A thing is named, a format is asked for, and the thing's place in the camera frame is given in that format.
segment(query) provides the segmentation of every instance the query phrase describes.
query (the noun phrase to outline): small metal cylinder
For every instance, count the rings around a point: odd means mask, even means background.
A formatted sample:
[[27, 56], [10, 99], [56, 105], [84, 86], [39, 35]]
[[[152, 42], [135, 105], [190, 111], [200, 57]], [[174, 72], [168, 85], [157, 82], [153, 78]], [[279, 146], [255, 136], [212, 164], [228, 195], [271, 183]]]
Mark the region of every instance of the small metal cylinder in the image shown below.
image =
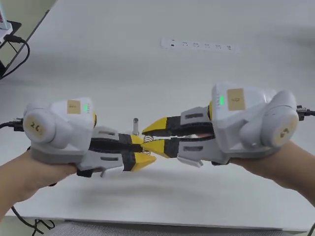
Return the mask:
[[139, 135], [139, 119], [134, 118], [133, 119], [133, 130], [132, 130], [133, 135]]

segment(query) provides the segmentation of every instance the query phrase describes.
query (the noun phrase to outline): black cord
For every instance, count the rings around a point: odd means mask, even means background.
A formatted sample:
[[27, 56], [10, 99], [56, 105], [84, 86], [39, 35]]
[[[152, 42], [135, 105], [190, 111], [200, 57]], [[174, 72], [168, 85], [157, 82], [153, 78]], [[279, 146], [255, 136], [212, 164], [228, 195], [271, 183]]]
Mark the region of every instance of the black cord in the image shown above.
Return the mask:
[[5, 39], [5, 41], [11, 42], [11, 43], [23, 43], [26, 46], [28, 52], [27, 52], [27, 55], [26, 55], [25, 59], [21, 63], [19, 63], [15, 68], [13, 68], [10, 72], [8, 72], [5, 75], [3, 75], [2, 78], [5, 78], [5, 77], [9, 76], [14, 71], [16, 71], [21, 65], [23, 65], [29, 59], [30, 54], [31, 54], [30, 46], [27, 43], [27, 41], [25, 41], [24, 39], [22, 39], [20, 37], [17, 37], [15, 35], [7, 35], [7, 36], [4, 37], [4, 39]]
[[[10, 121], [10, 122], [6, 122], [6, 123], [2, 123], [0, 124], [0, 129], [5, 128], [5, 127], [11, 127], [14, 128], [14, 131], [24, 131], [23, 130], [23, 119], [16, 119], [14, 121]], [[39, 224], [43, 224], [47, 229], [51, 230], [53, 229], [56, 225], [53, 221], [49, 220], [49, 222], [52, 224], [52, 226], [49, 226], [46, 222], [44, 222], [43, 220], [39, 220], [36, 219], [35, 220], [35, 224], [32, 225], [29, 222], [27, 222], [25, 219], [23, 219], [23, 217], [21, 217], [21, 215], [18, 213], [18, 211], [16, 210], [16, 208], [13, 206], [11, 207], [11, 210], [13, 211], [13, 213], [16, 215], [16, 217], [26, 226], [34, 229], [32, 236], [35, 236], [36, 233], [39, 233], [41, 235], [44, 234], [44, 232], [42, 230], [38, 229], [38, 225]]]
[[299, 116], [299, 121], [303, 121], [305, 117], [315, 116], [315, 111], [311, 111], [301, 105], [296, 107], [297, 115]]
[[11, 43], [11, 42], [8, 42], [8, 43], [10, 44], [11, 48], [13, 48], [13, 50], [14, 50], [16, 53], [18, 53], [18, 50], [15, 49], [15, 47], [12, 45], [12, 43]]
[[313, 234], [313, 232], [314, 232], [314, 229], [315, 229], [315, 223], [312, 225], [312, 227], [311, 227], [309, 233], [307, 234], [307, 236], [311, 236]]

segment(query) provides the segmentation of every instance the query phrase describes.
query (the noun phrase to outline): floor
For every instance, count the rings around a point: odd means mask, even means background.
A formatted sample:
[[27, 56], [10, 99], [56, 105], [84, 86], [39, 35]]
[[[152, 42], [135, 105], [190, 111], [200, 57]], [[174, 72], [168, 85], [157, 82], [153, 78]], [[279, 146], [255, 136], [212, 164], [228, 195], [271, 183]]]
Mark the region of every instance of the floor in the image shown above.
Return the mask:
[[[17, 35], [22, 38], [28, 38], [35, 29], [38, 22], [42, 19], [47, 10], [49, 10], [56, 0], [0, 0], [8, 20], [22, 23], [22, 27]], [[7, 65], [14, 57], [15, 52], [10, 45], [6, 44], [1, 50], [0, 60]], [[15, 217], [5, 217], [0, 223], [0, 235], [3, 236], [31, 236], [32, 230], [24, 226]]]

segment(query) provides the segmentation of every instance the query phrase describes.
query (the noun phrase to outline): metal spring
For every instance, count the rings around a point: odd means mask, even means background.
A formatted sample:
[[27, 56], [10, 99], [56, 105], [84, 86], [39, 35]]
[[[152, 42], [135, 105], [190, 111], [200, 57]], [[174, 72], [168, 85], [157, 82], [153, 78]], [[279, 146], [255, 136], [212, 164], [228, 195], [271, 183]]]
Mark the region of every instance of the metal spring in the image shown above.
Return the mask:
[[[143, 142], [151, 142], [151, 141], [153, 141], [154, 140], [154, 137], [152, 137], [152, 136], [150, 136], [150, 135], [146, 135], [146, 136], [144, 136], [144, 138], [143, 138]], [[148, 150], [145, 150], [145, 149], [143, 149], [143, 153], [144, 154], [147, 154], [147, 155], [150, 155], [151, 154], [151, 152], [150, 151], [148, 151]]]

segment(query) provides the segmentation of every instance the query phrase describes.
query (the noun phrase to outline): status light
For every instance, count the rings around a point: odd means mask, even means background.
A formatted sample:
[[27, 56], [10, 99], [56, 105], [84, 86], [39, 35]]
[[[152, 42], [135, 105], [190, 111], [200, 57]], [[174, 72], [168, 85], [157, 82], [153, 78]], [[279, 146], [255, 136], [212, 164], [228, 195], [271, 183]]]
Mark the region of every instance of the status light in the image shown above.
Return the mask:
[[220, 96], [220, 105], [224, 105], [224, 96]]

